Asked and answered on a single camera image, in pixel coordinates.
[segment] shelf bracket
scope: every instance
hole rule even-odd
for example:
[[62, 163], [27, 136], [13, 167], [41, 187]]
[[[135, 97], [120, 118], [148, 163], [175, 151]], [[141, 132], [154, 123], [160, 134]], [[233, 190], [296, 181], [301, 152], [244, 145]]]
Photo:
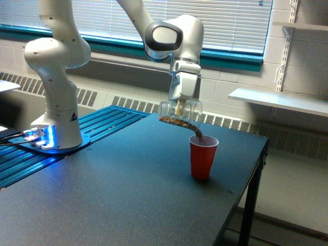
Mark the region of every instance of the shelf bracket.
[[[291, 16], [289, 19], [289, 23], [295, 23], [297, 7], [298, 7], [298, 0], [290, 0], [290, 5], [292, 7]], [[282, 60], [280, 66], [276, 70], [276, 76], [274, 83], [276, 84], [276, 91], [282, 91], [282, 84], [285, 77], [286, 67], [287, 67], [287, 60], [288, 54], [291, 47], [291, 41], [293, 36], [293, 28], [292, 27], [283, 27], [284, 32], [286, 33], [286, 40], [285, 40], [285, 47], [282, 54]], [[272, 107], [271, 114], [276, 115], [278, 109]]]
[[291, 38], [293, 35], [293, 28], [292, 27], [283, 27], [283, 30], [287, 36], [287, 38]]

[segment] table leg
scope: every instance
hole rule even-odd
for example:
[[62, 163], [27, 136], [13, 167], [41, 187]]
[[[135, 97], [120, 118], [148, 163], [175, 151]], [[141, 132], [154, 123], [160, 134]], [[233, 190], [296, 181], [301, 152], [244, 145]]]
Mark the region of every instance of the table leg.
[[242, 217], [239, 243], [238, 246], [247, 246], [250, 238], [253, 216], [257, 199], [258, 188], [260, 185], [261, 174], [263, 169], [263, 158], [259, 161], [259, 165], [248, 185], [245, 209]]

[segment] blue aluminum rail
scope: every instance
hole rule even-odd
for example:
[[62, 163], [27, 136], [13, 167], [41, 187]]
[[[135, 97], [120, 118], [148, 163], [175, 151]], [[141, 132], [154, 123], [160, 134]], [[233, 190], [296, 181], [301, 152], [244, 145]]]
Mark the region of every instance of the blue aluminum rail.
[[[109, 106], [79, 119], [81, 133], [89, 134], [91, 144], [148, 116], [148, 113]], [[16, 146], [0, 147], [0, 189], [63, 159], [31, 152]]]

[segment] heating vent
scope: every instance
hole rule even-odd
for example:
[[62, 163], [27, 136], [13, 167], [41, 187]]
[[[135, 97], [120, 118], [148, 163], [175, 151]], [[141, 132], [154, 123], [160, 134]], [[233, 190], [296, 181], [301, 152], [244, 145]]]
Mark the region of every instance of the heating vent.
[[152, 104], [150, 102], [133, 100], [130, 98], [124, 98], [119, 96], [114, 96], [112, 105], [121, 106], [128, 109], [139, 110], [142, 112], [152, 113], [152, 114], [158, 112], [158, 104]]
[[[20, 91], [39, 95], [39, 96], [45, 96], [45, 88], [41, 80], [22, 77], [9, 73], [0, 73], [0, 79], [20, 85], [20, 88], [18, 89]], [[77, 88], [76, 92], [77, 92], [77, 103], [79, 105], [84, 105], [89, 107], [92, 107], [94, 105], [98, 92], [86, 90], [86, 89], [80, 89], [80, 88]]]
[[[136, 109], [147, 113], [157, 113], [158, 105], [145, 101], [126, 99], [115, 96], [112, 105], [119, 105], [129, 109]], [[204, 123], [227, 127], [238, 131], [267, 136], [270, 138], [270, 148], [304, 155], [322, 160], [328, 159], [328, 139], [314, 137], [296, 131], [282, 130], [275, 127], [259, 126], [240, 119], [231, 118], [224, 115], [217, 115], [205, 112], [201, 121]]]

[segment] teal window frame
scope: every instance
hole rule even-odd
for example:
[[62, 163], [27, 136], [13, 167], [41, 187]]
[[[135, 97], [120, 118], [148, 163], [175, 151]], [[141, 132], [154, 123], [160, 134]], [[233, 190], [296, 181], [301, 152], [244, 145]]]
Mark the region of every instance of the teal window frame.
[[[0, 38], [28, 42], [40, 37], [52, 37], [49, 30], [9, 26], [0, 24]], [[100, 36], [83, 35], [94, 52], [110, 52], [115, 55], [146, 57], [142, 42], [114, 39]], [[200, 65], [203, 68], [229, 68], [259, 72], [263, 63], [263, 54], [241, 54], [203, 49]]]

